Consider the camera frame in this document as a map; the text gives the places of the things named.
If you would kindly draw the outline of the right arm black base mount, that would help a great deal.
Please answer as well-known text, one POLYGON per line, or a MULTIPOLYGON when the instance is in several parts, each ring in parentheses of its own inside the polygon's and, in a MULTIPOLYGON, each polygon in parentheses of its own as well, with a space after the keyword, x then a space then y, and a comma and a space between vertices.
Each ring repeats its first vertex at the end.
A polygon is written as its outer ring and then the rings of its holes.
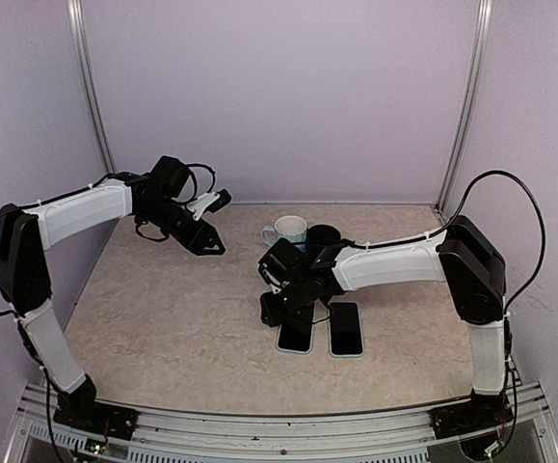
POLYGON ((437 439, 459 436, 511 422, 507 396, 472 394, 468 401, 436 407, 429 412, 437 439))

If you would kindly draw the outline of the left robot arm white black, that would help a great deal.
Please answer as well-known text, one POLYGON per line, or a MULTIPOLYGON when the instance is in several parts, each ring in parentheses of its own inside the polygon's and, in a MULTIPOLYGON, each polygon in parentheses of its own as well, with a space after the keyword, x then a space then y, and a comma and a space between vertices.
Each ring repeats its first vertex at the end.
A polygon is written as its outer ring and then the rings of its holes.
POLYGON ((186 184, 196 181, 199 167, 164 155, 144 174, 108 174, 43 202, 0 209, 0 293, 26 348, 57 392, 61 410, 84 428, 98 427, 105 409, 56 316, 46 255, 63 241, 125 217, 132 217, 137 229, 154 226, 161 241, 174 239, 195 256, 222 255, 225 246, 204 216, 230 203, 228 191, 209 187, 186 200, 180 197, 186 184))

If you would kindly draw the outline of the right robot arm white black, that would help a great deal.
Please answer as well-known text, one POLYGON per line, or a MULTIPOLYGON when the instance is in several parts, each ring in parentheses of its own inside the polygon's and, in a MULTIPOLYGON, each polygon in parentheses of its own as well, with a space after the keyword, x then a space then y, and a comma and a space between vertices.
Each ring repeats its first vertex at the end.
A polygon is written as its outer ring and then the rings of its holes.
POLYGON ((470 339, 473 376, 464 421, 482 428, 507 409, 512 335, 505 261, 468 218, 375 244, 358 244, 330 225, 313 226, 294 238, 279 236, 259 260, 258 273, 269 287, 260 297, 262 323, 287 331, 295 340, 292 351, 306 352, 321 303, 335 357, 364 351, 359 307, 337 296, 372 286, 447 284, 470 339))

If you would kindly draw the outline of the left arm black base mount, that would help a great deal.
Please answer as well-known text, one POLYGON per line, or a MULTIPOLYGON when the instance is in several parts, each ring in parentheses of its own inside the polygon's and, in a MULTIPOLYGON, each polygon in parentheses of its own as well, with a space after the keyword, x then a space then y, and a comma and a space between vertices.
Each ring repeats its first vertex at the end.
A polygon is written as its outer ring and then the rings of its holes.
POLYGON ((86 418, 79 411, 65 406, 59 406, 54 413, 54 421, 58 424, 125 441, 132 439, 138 417, 139 412, 132 408, 102 402, 95 402, 86 418))

